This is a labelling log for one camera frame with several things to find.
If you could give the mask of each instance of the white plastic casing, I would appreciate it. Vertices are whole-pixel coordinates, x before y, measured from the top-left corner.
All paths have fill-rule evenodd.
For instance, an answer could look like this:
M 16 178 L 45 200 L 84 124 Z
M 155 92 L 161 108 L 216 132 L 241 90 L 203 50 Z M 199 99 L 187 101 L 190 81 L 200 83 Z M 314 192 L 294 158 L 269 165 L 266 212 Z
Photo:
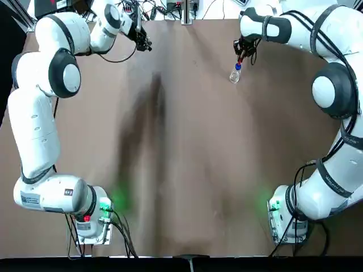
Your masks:
M 104 223 L 100 222 L 100 199 L 107 197 L 106 192 L 99 186 L 94 187 L 97 195 L 96 207 L 89 222 L 77 222 L 77 232 L 82 237 L 98 237 L 103 233 Z
M 313 82 L 313 98 L 321 108 L 329 108 L 335 98 L 333 83 L 326 76 L 317 77 Z
M 328 6 L 329 5 L 310 7 L 305 9 L 303 13 L 315 22 Z M 261 16 L 274 15 L 273 9 L 268 5 L 256 6 L 255 10 L 256 13 Z M 300 50 L 310 51 L 310 31 L 290 15 L 281 15 L 280 17 L 288 19 L 291 23 L 292 32 L 287 44 Z M 361 50 L 363 44 L 363 35 L 357 34 L 362 33 L 360 26 L 362 17 L 363 15 L 359 11 L 341 6 L 329 15 L 330 19 L 324 21 L 320 30 L 332 40 L 343 54 L 356 53 Z M 247 16 L 242 16 L 240 20 L 240 30 L 243 36 L 248 36 L 253 33 L 261 35 L 262 22 L 255 22 Z M 268 36 L 276 37 L 278 36 L 278 32 L 278 26 L 272 24 L 267 25 Z M 331 58 L 334 56 L 320 41 L 316 41 L 316 51 L 322 57 Z
M 116 6 L 111 6 L 111 15 L 114 20 L 120 20 L 120 14 Z M 98 20 L 91 32 L 91 50 L 93 52 L 107 52 L 112 47 L 119 29 L 113 28 L 107 21 L 104 13 L 98 16 Z
M 28 52 L 21 56 L 16 67 L 16 81 L 19 87 L 31 88 L 38 84 L 43 58 L 40 52 Z
M 14 201 L 30 210 L 76 213 L 86 203 L 87 189 L 83 179 L 71 175 L 54 175 L 50 170 L 35 184 L 28 185 L 19 178 L 14 186 Z
M 51 100 L 36 87 L 22 87 L 10 94 L 8 108 L 23 173 L 35 177 L 51 167 L 61 151 Z
M 58 17 L 70 32 L 74 42 L 74 52 L 84 53 L 90 44 L 90 30 L 84 18 L 74 12 L 60 12 L 53 14 Z M 51 18 L 41 18 L 35 27 L 35 36 L 41 52 L 55 52 L 59 48 L 71 50 L 61 27 Z
M 16 67 L 19 88 L 35 88 L 37 85 L 48 96 L 55 96 L 49 83 L 49 65 L 55 52 L 30 52 L 22 55 Z
M 21 56 L 16 67 L 16 81 L 21 87 L 39 88 L 48 96 L 56 96 L 49 83 L 49 66 L 56 52 L 31 52 Z M 79 90 L 81 74 L 79 69 L 71 64 L 63 72 L 63 81 L 69 92 Z
M 132 20 L 129 17 L 129 15 L 127 15 L 127 13 L 123 10 L 122 5 L 120 5 L 118 7 L 118 9 L 119 9 L 120 20 L 121 20 L 121 27 L 119 29 L 119 32 L 124 35 L 129 35 L 130 29 L 132 26 Z

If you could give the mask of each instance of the equipment in background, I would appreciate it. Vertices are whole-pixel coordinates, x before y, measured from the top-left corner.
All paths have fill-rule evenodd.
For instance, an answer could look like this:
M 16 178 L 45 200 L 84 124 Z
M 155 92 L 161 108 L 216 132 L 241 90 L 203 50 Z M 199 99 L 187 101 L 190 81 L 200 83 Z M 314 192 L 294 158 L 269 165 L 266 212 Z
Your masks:
M 233 1 L 241 6 L 245 6 L 249 2 L 249 0 L 233 0 Z
M 154 6 L 153 9 L 151 10 L 150 20 L 155 20 L 156 15 L 157 15 L 157 7 Z
M 183 6 L 183 1 L 178 1 L 178 0 L 161 0 L 161 1 L 162 5 L 166 7 L 167 12 L 175 11 L 177 7 L 181 8 Z M 199 10 L 199 0 L 190 0 L 189 10 L 193 14 L 193 17 L 195 17 Z
M 238 60 L 254 55 L 260 40 L 287 44 L 310 52 L 328 64 L 312 78 L 317 106 L 341 127 L 328 154 L 301 166 L 292 185 L 280 185 L 270 200 L 267 213 L 273 241 L 277 245 L 298 244 L 308 237 L 308 222 L 328 218 L 363 199 L 363 117 L 360 86 L 363 53 L 363 14 L 345 6 L 316 6 L 303 12 L 282 13 L 280 4 L 247 8 L 240 13 L 240 32 L 234 50 Z M 316 166 L 304 180 L 306 167 Z M 326 254 L 327 238 L 322 255 Z
M 48 14 L 65 11 L 83 14 L 91 3 L 92 0 L 34 0 L 35 17 L 40 20 Z

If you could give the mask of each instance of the black cable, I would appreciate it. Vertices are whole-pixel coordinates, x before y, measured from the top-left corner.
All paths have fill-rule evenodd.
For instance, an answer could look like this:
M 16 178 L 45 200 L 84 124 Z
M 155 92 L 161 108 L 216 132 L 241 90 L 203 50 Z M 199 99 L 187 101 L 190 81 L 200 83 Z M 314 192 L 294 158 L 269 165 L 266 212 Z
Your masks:
M 106 59 L 105 57 L 103 57 L 101 54 L 97 54 L 97 55 L 99 55 L 102 59 L 104 59 L 105 61 L 110 62 L 110 63 L 122 63 L 122 62 L 127 61 L 128 59 L 130 59 L 130 57 L 132 57 L 135 54 L 135 51 L 136 51 L 136 45 L 135 45 L 134 51 L 132 51 L 131 55 L 129 55 L 127 58 L 124 58 L 124 59 L 122 59 L 120 61 L 111 61 L 111 60 Z
M 74 224 L 74 221 L 73 221 L 73 218 L 72 216 L 69 216 L 70 217 L 70 221 L 72 223 L 72 226 L 74 228 L 74 231 L 75 231 L 75 238 L 76 238 L 76 241 L 78 242 L 78 249 L 79 249 L 79 252 L 81 253 L 81 257 L 84 257 L 85 253 L 82 252 L 81 250 L 81 243 L 79 242 L 79 238 L 78 238 L 78 231 L 77 231 L 77 227 L 75 226 Z
M 322 221 L 319 221 L 317 223 L 323 227 L 323 230 L 325 232 L 325 244 L 324 244 L 323 251 L 320 254 L 320 256 L 323 257 L 323 256 L 326 256 L 326 254 L 328 253 L 328 249 L 330 246 L 330 232 L 329 232 L 329 229 L 327 228 L 327 226 Z
M 57 109 L 58 109 L 58 102 L 59 102 L 59 97 L 57 97 L 56 99 L 56 104 L 54 106 L 54 112 L 53 112 L 53 118 L 56 118 L 56 114 L 57 114 Z
M 208 13 L 209 8 L 211 7 L 211 5 L 212 5 L 215 1 L 216 1 L 216 0 L 213 0 L 213 2 L 212 2 L 212 3 L 210 3 L 209 7 L 206 9 L 206 12 L 205 12 L 205 14 L 204 14 L 204 16 L 203 16 L 202 20 L 204 19 L 204 17 L 205 17 L 205 16 L 206 16 L 206 14 Z
M 75 228 L 75 232 L 76 232 L 76 236 L 77 236 L 77 239 L 75 239 L 74 236 L 73 236 L 73 233 L 72 233 L 72 226 L 69 224 L 69 221 L 68 221 L 68 217 L 67 217 L 66 214 L 64 216 L 65 216 L 66 221 L 67 221 L 68 229 L 69 229 L 70 236 L 71 236 L 70 238 L 72 238 L 74 246 L 77 247 L 77 243 L 76 243 L 76 240 L 78 240 L 77 229 L 75 228 L 74 223 L 73 223 L 72 226 Z M 81 250 L 81 245 L 79 243 L 78 243 L 78 248 L 79 248 L 79 254 L 81 254 L 81 257 L 83 257 L 83 253 L 82 253 L 82 250 Z M 70 252 L 70 242 L 69 242 L 69 247 L 68 247 L 68 258 L 71 259 L 70 256 L 69 256 L 69 252 Z
M 117 212 L 115 212 L 115 211 L 113 211 L 113 212 L 116 214 L 116 216 L 117 216 L 117 218 L 118 218 L 118 220 L 119 220 L 120 225 L 122 226 L 122 228 L 124 228 L 124 225 L 123 225 L 123 223 L 122 223 L 122 221 L 121 221 L 121 219 L 120 219 L 119 215 L 117 214 Z M 130 246 L 132 246 L 132 247 L 133 247 L 132 240 L 131 240 L 131 238 L 130 238 L 130 230 L 128 230 L 127 234 L 128 234 L 128 239 L 129 239 L 129 241 L 130 241 Z M 130 258 L 130 251 L 131 251 L 131 250 L 130 250 L 130 249 L 128 248 L 128 246 L 127 246 L 126 239 L 124 239 L 124 244 L 125 244 L 126 255 L 127 255 L 127 257 L 128 257 L 128 258 Z
M 222 20 L 224 20 L 225 17 L 226 17 L 226 14 L 225 14 L 225 0 L 223 0 L 222 11 L 223 11 L 223 19 Z
M 255 65 L 255 63 L 256 63 L 256 59 L 257 59 L 257 46 L 259 46 L 260 42 L 261 42 L 261 39 L 258 39 L 258 40 L 256 40 L 254 42 L 254 48 L 255 48 L 254 51 L 255 52 L 251 56 L 251 65 Z
M 128 239 L 129 239 L 129 242 L 130 242 L 130 245 L 131 245 L 131 247 L 132 247 L 132 250 L 133 250 L 134 252 L 136 252 L 136 251 L 135 251 L 135 248 L 134 248 L 134 245 L 133 245 L 133 242 L 132 242 L 132 239 L 131 239 L 131 232 L 130 232 L 129 222 L 127 221 L 127 219 L 126 219 L 125 215 L 123 215 L 123 218 L 124 218 L 124 220 L 125 220 L 125 222 L 126 222 L 126 226 L 123 224 L 123 222 L 121 221 L 121 219 L 120 219 L 120 217 L 119 217 L 118 213 L 117 213 L 115 210 L 113 210 L 113 213 L 114 213 L 114 214 L 116 214 L 116 216 L 117 216 L 117 218 L 118 218 L 118 220 L 119 220 L 119 222 L 120 222 L 120 224 L 121 224 L 122 228 L 126 230 L 126 234 L 127 234 Z
M 305 168 L 306 167 L 302 168 L 302 171 L 301 171 L 300 188 L 301 188 L 301 185 L 302 185 L 302 182 L 303 182 Z M 294 194 L 295 194 L 295 211 L 296 211 L 296 208 L 297 208 L 296 182 L 294 184 Z M 296 256 L 296 254 L 298 252 L 298 244 L 299 244 L 299 241 L 297 239 L 297 217 L 295 217 L 295 247 L 294 247 L 294 251 L 293 251 L 293 256 Z
M 285 235 L 286 235 L 286 233 L 287 233 L 293 219 L 294 219 L 294 217 L 291 217 L 290 222 L 289 222 L 288 226 L 285 228 L 285 232 L 284 232 L 284 234 L 282 234 L 282 237 L 281 237 L 280 241 L 278 242 L 278 244 L 275 246 L 274 250 L 270 253 L 270 255 L 268 257 L 273 257 L 274 253 L 276 252 L 276 250 L 281 245 L 281 243 L 282 243 L 282 241 L 283 241 L 283 239 L 284 239 L 284 237 L 285 237 Z
M 136 254 L 136 252 L 132 249 L 131 245 L 130 245 L 130 242 L 129 240 L 127 239 L 126 235 L 125 235 L 125 232 L 124 230 L 118 225 L 116 224 L 115 222 L 111 222 L 112 225 L 114 225 L 119 231 L 120 233 L 122 234 L 123 238 L 124 238 L 124 241 L 127 245 L 127 247 L 130 249 L 130 252 L 131 254 L 134 256 L 134 258 L 138 258 L 138 255 Z
M 353 4 L 353 9 L 356 9 L 358 6 L 359 6 L 359 4 L 360 4 L 360 0 L 355 0 L 354 1 L 354 4 Z

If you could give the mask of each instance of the label on robot arm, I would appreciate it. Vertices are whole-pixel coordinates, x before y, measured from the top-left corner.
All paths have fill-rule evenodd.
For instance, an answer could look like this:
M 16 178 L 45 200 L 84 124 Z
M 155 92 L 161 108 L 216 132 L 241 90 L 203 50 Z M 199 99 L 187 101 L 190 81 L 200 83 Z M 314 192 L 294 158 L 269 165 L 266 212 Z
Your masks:
M 77 223 L 77 230 L 79 231 L 89 231 L 91 229 L 91 223 Z
M 40 208 L 40 195 L 39 194 L 29 194 L 20 191 L 20 196 L 22 198 L 22 204 L 29 208 L 41 209 Z
M 59 1 L 57 2 L 57 9 L 61 9 L 63 7 L 67 6 L 67 0 L 62 0 L 62 1 Z
M 329 216 L 335 215 L 341 211 L 343 211 L 348 206 L 348 200 L 345 200 L 339 207 L 331 208 Z

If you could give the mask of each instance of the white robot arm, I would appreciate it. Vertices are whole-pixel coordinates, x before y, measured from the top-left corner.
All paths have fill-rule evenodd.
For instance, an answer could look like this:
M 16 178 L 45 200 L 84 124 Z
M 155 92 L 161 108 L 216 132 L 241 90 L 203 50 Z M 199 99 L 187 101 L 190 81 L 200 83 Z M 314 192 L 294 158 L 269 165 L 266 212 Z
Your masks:
M 26 209 L 72 214 L 85 244 L 106 243 L 112 202 L 101 187 L 54 171 L 60 140 L 52 97 L 76 95 L 81 72 L 75 55 L 108 52 L 119 32 L 135 41 L 138 50 L 151 50 L 146 32 L 142 27 L 135 31 L 137 25 L 122 10 L 106 3 L 97 5 L 96 13 L 98 21 L 91 33 L 86 21 L 73 12 L 48 15 L 37 22 L 39 52 L 23 53 L 14 59 L 16 90 L 8 102 L 22 163 L 21 176 L 14 187 L 15 202 Z
M 301 186 L 279 186 L 268 201 L 276 244 L 282 239 L 283 243 L 294 243 L 295 228 L 298 241 L 304 241 L 308 219 L 324 219 L 363 198 L 363 120 L 359 105 L 363 96 L 363 14 L 338 5 L 284 14 L 281 11 L 280 6 L 260 6 L 241 12 L 242 37 L 235 41 L 239 60 L 250 56 L 248 49 L 258 39 L 324 58 L 328 63 L 312 81 L 313 98 L 323 112 L 341 120 L 342 125 L 328 155 L 311 162 L 316 164 L 311 177 Z

